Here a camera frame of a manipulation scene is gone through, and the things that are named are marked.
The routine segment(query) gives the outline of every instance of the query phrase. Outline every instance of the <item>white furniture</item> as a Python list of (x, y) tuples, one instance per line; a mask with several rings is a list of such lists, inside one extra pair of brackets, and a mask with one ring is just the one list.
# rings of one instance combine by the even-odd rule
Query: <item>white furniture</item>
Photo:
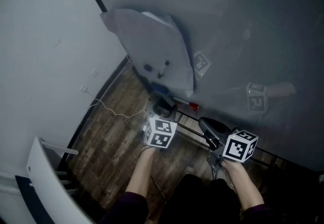
[(27, 172), (35, 191), (55, 224), (93, 224), (64, 188), (45, 153), (44, 147), (78, 154), (77, 150), (62, 148), (36, 137), (27, 161)]

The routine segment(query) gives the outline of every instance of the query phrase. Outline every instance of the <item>person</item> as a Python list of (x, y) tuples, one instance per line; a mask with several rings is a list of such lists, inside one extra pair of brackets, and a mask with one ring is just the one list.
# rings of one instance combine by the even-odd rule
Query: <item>person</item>
[[(100, 224), (146, 222), (149, 212), (146, 196), (155, 153), (155, 147), (143, 147), (125, 193)], [(200, 178), (187, 174), (167, 201), (158, 224), (239, 223), (241, 209), (244, 212), (242, 223), (278, 223), (275, 212), (264, 205), (261, 194), (242, 164), (226, 159), (221, 164), (234, 189), (227, 185), (224, 175), (205, 187)]]

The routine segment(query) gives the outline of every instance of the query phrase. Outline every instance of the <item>white cable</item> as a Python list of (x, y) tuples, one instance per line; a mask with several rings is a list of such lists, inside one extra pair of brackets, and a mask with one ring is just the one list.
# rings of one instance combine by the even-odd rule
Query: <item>white cable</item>
[(89, 106), (89, 108), (90, 108), (90, 107), (93, 107), (93, 106), (96, 106), (96, 105), (99, 104), (99, 103), (102, 103), (102, 105), (104, 106), (104, 108), (107, 109), (107, 110), (109, 110), (109, 111), (112, 111), (114, 115), (116, 115), (116, 116), (117, 116), (117, 115), (121, 115), (121, 116), (123, 116), (123, 117), (125, 117), (125, 118), (127, 118), (127, 119), (130, 119), (130, 118), (134, 117), (135, 115), (138, 115), (139, 113), (144, 112), (145, 107), (146, 107), (146, 104), (147, 104), (147, 101), (148, 101), (148, 99), (147, 99), (146, 102), (145, 102), (145, 105), (144, 105), (143, 110), (141, 110), (141, 111), (139, 111), (139, 112), (133, 114), (132, 116), (126, 116), (126, 115), (121, 114), (121, 113), (115, 113), (115, 112), (114, 112), (113, 110), (111, 110), (110, 108), (107, 108), (107, 107), (105, 106), (105, 104), (104, 104), (100, 99), (96, 99), (96, 98), (94, 98), (94, 96), (93, 96), (91, 93), (89, 93), (87, 90), (85, 90), (85, 92), (88, 93), (90, 96), (92, 96), (92, 98), (93, 98), (94, 100), (98, 101), (95, 105), (91, 105), (91, 106)]

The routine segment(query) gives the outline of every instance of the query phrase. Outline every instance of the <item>black pants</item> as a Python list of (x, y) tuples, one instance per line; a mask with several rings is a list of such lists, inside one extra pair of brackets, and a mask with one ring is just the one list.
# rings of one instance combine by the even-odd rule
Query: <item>black pants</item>
[(239, 223), (239, 212), (238, 197), (225, 180), (205, 187), (200, 178), (187, 174), (165, 205), (158, 224)]

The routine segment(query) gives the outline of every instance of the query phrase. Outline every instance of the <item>sleeve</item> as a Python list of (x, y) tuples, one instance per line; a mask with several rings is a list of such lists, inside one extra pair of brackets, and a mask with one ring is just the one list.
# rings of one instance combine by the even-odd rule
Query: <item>sleeve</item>
[(254, 206), (244, 212), (242, 223), (244, 224), (272, 224), (278, 223), (279, 217), (274, 210), (264, 204)]
[(125, 192), (102, 218), (99, 224), (144, 224), (148, 215), (146, 199), (135, 193)]

